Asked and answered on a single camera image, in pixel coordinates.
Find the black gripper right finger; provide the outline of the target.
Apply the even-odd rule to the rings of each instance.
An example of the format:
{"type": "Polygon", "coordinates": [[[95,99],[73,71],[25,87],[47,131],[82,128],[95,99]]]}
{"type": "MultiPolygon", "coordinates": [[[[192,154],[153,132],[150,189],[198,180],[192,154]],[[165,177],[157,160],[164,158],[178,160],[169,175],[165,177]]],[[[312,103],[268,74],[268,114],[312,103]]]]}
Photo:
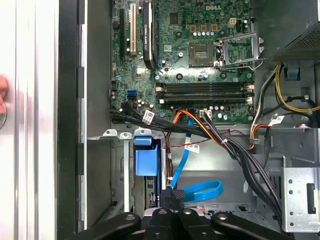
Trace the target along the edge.
{"type": "Polygon", "coordinates": [[[231,212],[219,211],[206,218],[194,208],[184,207],[186,194],[171,192],[172,209],[179,240],[293,240],[288,234],[269,229],[231,212]]]}

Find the person's hand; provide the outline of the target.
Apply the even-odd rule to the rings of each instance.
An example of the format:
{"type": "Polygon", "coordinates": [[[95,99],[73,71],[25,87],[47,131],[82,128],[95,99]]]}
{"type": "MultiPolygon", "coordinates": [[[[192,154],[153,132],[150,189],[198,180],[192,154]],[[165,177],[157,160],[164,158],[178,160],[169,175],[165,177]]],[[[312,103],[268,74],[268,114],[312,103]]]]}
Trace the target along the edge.
{"type": "Polygon", "coordinates": [[[3,105],[7,92],[8,92],[8,81],[3,75],[1,75],[0,76],[0,106],[3,105]]]}

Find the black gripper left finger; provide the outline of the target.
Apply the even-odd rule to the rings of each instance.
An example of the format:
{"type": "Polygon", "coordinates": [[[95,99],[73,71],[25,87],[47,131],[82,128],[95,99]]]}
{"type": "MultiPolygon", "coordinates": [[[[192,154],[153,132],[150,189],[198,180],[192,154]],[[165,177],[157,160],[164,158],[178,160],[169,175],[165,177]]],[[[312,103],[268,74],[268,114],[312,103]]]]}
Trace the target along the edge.
{"type": "Polygon", "coordinates": [[[124,212],[84,231],[68,237],[69,240],[170,240],[174,224],[174,192],[163,190],[161,206],[151,215],[140,217],[124,212]]]}

